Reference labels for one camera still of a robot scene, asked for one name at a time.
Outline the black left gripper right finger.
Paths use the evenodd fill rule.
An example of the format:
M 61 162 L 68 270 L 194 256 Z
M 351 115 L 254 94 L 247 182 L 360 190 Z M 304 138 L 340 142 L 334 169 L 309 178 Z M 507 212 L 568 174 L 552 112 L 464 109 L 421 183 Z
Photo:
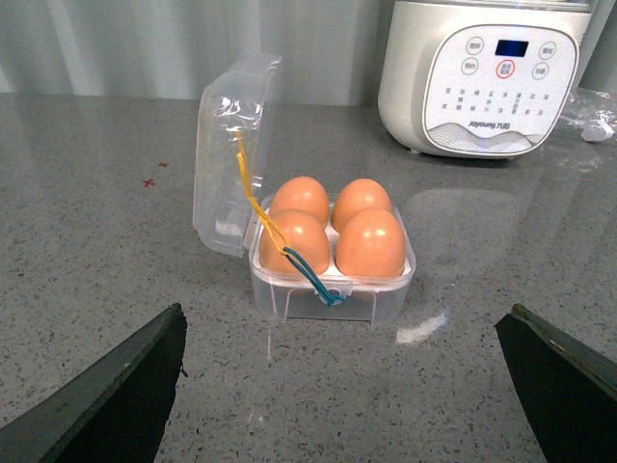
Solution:
M 522 304 L 495 325 L 526 419 L 549 462 L 616 460 L 616 363 Z

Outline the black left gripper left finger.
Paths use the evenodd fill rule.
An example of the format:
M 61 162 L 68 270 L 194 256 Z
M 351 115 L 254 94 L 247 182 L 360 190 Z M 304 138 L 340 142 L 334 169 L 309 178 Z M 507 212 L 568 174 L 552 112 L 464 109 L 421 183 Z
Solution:
M 1 429 L 4 462 L 151 462 L 182 371 L 178 303 Z

